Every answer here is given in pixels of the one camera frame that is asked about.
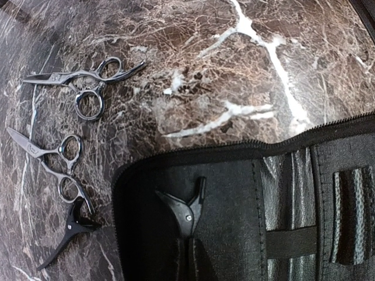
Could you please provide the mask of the silver thinning scissors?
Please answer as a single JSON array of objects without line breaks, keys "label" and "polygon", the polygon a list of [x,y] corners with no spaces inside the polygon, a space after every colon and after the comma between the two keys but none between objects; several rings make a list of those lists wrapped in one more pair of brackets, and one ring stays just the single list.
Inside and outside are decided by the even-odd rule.
[{"label": "silver thinning scissors", "polygon": [[[104,70],[107,65],[116,64],[118,66],[117,71],[108,77],[104,77]],[[23,79],[24,83],[36,84],[36,85],[50,85],[50,86],[64,86],[69,87],[76,93],[74,109],[79,118],[85,121],[96,121],[100,119],[104,110],[105,103],[103,97],[103,91],[107,84],[117,83],[124,81],[132,77],[137,72],[141,71],[146,66],[146,62],[143,61],[137,66],[125,70],[123,68],[122,60],[118,57],[108,57],[104,59],[95,70],[76,70],[73,72],[52,72],[43,74],[34,74],[27,76]],[[92,83],[91,88],[78,88],[74,85],[74,80],[85,79]],[[98,111],[92,115],[86,115],[81,110],[81,101],[88,96],[96,97],[98,101]]]}]

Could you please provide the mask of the silver straight scissors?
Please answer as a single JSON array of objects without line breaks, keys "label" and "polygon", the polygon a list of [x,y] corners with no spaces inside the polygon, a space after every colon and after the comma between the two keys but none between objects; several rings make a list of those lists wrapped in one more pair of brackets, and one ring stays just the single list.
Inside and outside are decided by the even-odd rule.
[{"label": "silver straight scissors", "polygon": [[[42,149],[34,142],[32,142],[29,138],[21,134],[20,132],[16,131],[13,128],[8,127],[7,132],[11,136],[11,138],[30,156],[37,159],[39,163],[44,167],[45,171],[51,175],[53,175],[57,179],[57,190],[59,197],[67,204],[72,204],[75,199],[82,198],[87,207],[88,211],[91,215],[95,214],[95,210],[93,204],[83,187],[81,186],[80,182],[73,177],[74,168],[79,161],[81,153],[83,151],[83,141],[80,136],[76,134],[69,134],[65,136],[65,138],[61,141],[60,145],[55,149]],[[77,143],[78,149],[77,153],[74,158],[69,159],[64,153],[67,148],[67,143],[70,139],[74,139]],[[53,170],[46,162],[46,155],[58,155],[66,164],[67,172],[60,173]],[[70,181],[73,186],[76,187],[77,195],[74,198],[70,198],[63,194],[63,183],[68,180]]]}]

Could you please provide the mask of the black zippered tool case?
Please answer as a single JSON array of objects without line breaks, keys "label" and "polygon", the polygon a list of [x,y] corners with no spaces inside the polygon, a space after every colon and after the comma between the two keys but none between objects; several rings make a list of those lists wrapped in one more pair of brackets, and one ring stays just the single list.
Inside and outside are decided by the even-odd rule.
[{"label": "black zippered tool case", "polygon": [[178,226],[155,192],[190,201],[201,176],[202,280],[374,279],[373,113],[280,143],[178,149],[121,166],[112,210],[125,280],[178,280]]}]

